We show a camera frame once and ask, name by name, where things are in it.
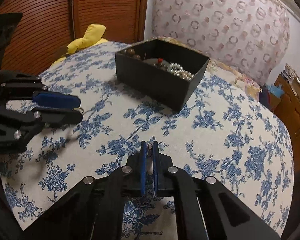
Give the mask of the blue floral white quilt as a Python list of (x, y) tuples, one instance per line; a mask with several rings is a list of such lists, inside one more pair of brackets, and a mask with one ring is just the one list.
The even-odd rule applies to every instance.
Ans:
[(83, 50), (42, 73), (50, 90), (77, 95), (83, 121), (46, 129), (27, 150), (2, 159), (8, 204), (27, 228), (85, 176), (101, 178), (124, 165), (142, 141), (191, 176), (214, 176), (282, 234), (293, 193), (290, 135), (270, 110), (221, 79), (210, 63), (179, 113), (116, 81), (115, 52), (107, 42)]

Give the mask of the green jade bangle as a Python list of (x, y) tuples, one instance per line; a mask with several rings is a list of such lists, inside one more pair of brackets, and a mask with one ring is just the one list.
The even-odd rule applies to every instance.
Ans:
[(168, 66), (169, 62), (165, 61), (161, 58), (151, 58), (151, 59), (145, 59), (143, 60), (144, 63), (150, 64), (152, 66), (162, 67), (162, 66)]

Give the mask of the yellow plush toy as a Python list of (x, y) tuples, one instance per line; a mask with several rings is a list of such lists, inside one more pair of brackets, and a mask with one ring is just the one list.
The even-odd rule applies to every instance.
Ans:
[(68, 45), (62, 46), (57, 54), (56, 61), (51, 66), (64, 61), (67, 57), (89, 47), (108, 42), (103, 38), (106, 27), (102, 24), (90, 24), (81, 38), (77, 38)]

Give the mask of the black jewelry box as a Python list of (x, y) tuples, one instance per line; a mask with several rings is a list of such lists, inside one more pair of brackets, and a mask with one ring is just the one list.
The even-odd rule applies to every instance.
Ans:
[[(210, 58), (189, 48), (153, 39), (130, 47), (139, 59), (127, 55), (127, 50), (115, 52), (117, 79), (174, 111), (181, 111), (205, 74)], [(163, 59), (177, 63), (194, 75), (187, 81), (146, 63), (147, 59)]]

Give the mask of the brown louvered wardrobe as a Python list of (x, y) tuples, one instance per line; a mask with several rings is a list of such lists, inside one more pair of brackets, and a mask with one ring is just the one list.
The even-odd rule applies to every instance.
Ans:
[(39, 74), (90, 24), (102, 24), (104, 38), (143, 39), (147, 0), (0, 0), (0, 16), (13, 20), (0, 52), (0, 70)]

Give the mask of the sheer patterned curtain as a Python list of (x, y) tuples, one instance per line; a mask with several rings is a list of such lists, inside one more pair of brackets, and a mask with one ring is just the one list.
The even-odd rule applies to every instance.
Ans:
[(152, 33), (264, 84), (285, 55), (290, 24), (277, 0), (154, 0)]

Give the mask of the wooden side cabinet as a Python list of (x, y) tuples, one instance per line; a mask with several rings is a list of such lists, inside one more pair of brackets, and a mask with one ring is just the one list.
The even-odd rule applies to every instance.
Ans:
[(281, 95), (281, 101), (274, 114), (285, 124), (290, 134), (294, 166), (296, 170), (300, 170), (300, 101), (281, 74), (277, 77), (275, 86), (280, 86), (284, 94)]

